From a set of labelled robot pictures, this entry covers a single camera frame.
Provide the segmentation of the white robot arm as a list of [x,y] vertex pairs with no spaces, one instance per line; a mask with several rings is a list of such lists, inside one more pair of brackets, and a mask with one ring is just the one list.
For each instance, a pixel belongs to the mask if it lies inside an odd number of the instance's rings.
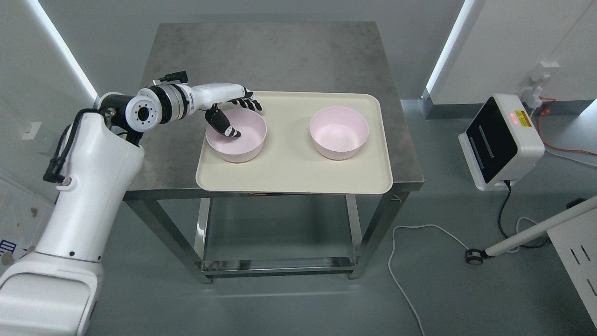
[[1,277],[3,336],[82,336],[102,289],[101,264],[119,204],[141,168],[144,131],[191,112],[185,71],[154,97],[105,94],[67,127],[43,175],[59,194],[34,250]]

